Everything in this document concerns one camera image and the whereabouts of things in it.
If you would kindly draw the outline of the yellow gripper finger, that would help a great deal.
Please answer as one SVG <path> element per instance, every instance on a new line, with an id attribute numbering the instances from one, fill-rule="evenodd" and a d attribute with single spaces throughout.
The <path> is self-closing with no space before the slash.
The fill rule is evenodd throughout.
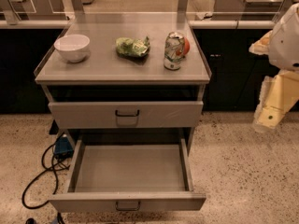
<path id="1" fill-rule="evenodd" d="M 298 72 L 280 70 L 274 77 L 266 76 L 254 113 L 254 130 L 258 133 L 274 130 L 298 101 Z"/>
<path id="2" fill-rule="evenodd" d="M 258 41 L 252 43 L 249 47 L 249 52 L 256 55 L 267 55 L 269 53 L 270 36 L 272 32 L 269 31 L 263 35 Z"/>

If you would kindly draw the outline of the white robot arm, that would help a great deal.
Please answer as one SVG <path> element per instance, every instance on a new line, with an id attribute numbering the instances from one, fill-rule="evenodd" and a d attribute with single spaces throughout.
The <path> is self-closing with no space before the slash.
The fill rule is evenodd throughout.
<path id="1" fill-rule="evenodd" d="M 249 47 L 249 52 L 267 55 L 279 69 L 262 82 L 253 128 L 274 130 L 299 101 L 299 4 L 292 5 L 274 28 Z"/>

